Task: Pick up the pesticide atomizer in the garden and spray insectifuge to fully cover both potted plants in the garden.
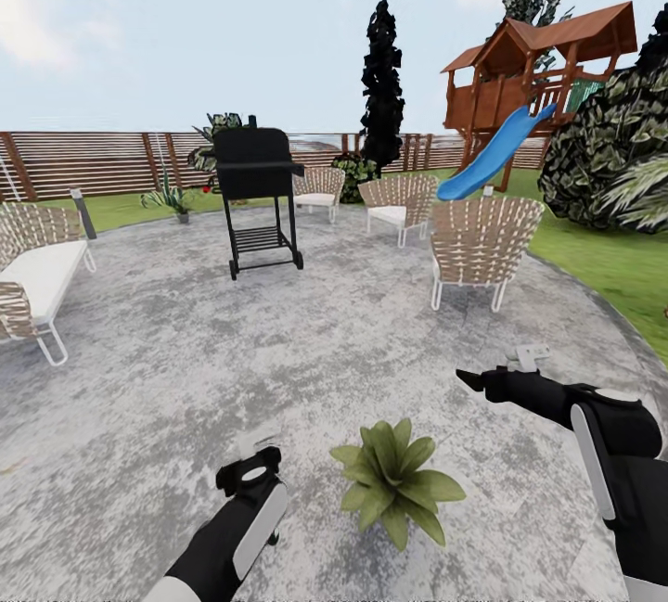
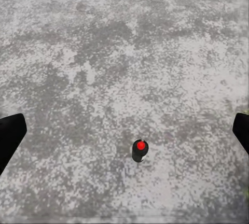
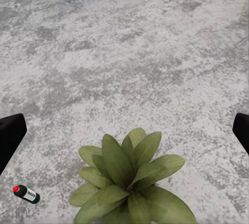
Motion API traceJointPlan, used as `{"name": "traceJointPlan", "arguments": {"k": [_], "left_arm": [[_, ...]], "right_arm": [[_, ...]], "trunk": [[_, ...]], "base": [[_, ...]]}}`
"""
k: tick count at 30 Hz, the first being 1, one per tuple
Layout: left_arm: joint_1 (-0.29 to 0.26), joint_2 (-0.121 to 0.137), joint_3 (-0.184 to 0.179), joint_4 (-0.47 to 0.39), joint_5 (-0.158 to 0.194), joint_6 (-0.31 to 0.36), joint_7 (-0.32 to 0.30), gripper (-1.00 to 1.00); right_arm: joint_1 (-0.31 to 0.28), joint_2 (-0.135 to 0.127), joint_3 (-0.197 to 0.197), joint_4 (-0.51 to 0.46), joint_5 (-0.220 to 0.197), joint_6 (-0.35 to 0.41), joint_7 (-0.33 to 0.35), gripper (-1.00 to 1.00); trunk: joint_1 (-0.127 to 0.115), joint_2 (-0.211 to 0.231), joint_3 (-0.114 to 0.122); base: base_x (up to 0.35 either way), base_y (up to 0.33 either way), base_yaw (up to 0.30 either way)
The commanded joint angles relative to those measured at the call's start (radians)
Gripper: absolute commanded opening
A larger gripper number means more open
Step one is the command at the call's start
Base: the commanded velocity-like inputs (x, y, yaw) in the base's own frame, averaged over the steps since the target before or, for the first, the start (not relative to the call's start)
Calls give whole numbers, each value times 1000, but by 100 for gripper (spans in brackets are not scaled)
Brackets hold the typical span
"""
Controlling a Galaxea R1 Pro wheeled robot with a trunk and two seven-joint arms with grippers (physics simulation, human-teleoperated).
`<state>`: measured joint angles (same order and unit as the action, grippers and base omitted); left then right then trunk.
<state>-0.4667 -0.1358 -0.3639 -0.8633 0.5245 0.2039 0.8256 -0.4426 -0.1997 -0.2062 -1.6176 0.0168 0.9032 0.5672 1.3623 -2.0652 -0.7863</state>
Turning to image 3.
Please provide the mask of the insectifuge atomizer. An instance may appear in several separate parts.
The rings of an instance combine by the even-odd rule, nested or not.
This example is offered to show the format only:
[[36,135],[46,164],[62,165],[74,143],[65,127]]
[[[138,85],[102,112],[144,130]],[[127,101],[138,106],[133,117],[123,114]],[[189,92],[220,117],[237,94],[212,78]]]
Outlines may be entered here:
[[40,195],[24,185],[18,184],[14,186],[13,192],[17,197],[30,203],[36,204],[40,201]]

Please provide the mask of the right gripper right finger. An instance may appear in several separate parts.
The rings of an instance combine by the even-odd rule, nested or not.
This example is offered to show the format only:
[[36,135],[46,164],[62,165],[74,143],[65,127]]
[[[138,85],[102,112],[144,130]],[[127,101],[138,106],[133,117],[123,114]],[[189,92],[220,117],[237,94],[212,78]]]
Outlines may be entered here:
[[232,131],[249,155],[249,115],[237,113]]

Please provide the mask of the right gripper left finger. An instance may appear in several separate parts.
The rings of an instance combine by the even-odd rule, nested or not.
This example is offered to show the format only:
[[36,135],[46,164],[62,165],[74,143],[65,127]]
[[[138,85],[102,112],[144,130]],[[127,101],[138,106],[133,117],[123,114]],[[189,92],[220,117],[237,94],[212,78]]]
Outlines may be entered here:
[[0,119],[0,175],[27,132],[22,113]]

